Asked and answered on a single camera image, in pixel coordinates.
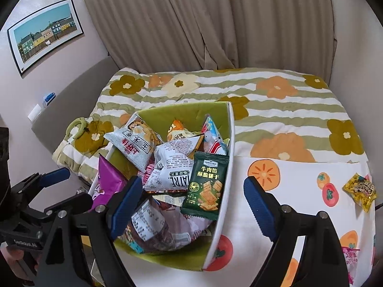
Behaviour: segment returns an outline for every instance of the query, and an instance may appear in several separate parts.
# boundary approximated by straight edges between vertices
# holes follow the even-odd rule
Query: blue gripper pad
[[[141,179],[137,177],[112,216],[110,235],[113,240],[124,233],[141,195],[142,182]]]
[[[51,171],[41,176],[39,180],[39,186],[47,188],[53,186],[56,183],[67,180],[70,177],[69,169],[63,167],[55,171]]]
[[[258,191],[259,188],[262,189],[258,183],[253,182],[249,177],[246,178],[243,183],[245,198],[257,220],[262,234],[274,242],[277,239],[275,219],[267,204],[264,202],[260,191]]]

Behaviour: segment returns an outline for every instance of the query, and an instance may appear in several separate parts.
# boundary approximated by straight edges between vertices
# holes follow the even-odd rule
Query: metal screw
[[[59,218],[65,218],[67,216],[67,212],[65,210],[62,210],[57,216],[59,216]]]
[[[291,212],[291,207],[289,205],[282,205],[281,209],[283,212]]]
[[[327,219],[329,215],[327,214],[327,212],[319,212],[319,217],[321,217],[322,219]]]
[[[95,210],[96,212],[103,212],[105,209],[105,205],[98,205]]]

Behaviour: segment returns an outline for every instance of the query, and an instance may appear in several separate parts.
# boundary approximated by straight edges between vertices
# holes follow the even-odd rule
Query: picture frame
[[[7,30],[20,76],[48,53],[84,34],[73,0],[50,4]]]

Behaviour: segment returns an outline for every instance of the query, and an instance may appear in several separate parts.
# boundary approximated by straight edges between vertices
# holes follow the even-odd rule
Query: striped comforter
[[[87,129],[74,127],[53,154],[58,165],[92,182],[98,154],[112,144],[103,135],[136,111],[174,103],[230,101],[235,155],[298,162],[366,161],[342,104],[319,77],[286,70],[243,68],[139,74],[124,68],[101,91]]]

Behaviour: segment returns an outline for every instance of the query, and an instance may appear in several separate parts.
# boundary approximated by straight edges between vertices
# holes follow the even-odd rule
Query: snack basket
[[[203,270],[213,261],[214,254],[221,236],[229,192],[234,156],[234,115],[230,102],[196,102],[168,105],[157,108],[141,110],[138,112],[144,121],[157,132],[164,141],[172,122],[180,120],[184,127],[190,131],[199,131],[205,120],[205,115],[210,114],[223,139],[229,138],[229,165],[225,181],[219,217],[216,223],[209,227],[205,236],[200,236],[191,244],[176,250],[164,253],[137,254],[129,246],[117,239],[115,246],[131,255],[141,259],[158,263],[168,267],[184,270]],[[115,146],[109,151],[106,159],[120,170],[128,179],[137,174],[137,169],[130,163]],[[89,194],[93,195],[98,185],[98,176],[93,181]]]

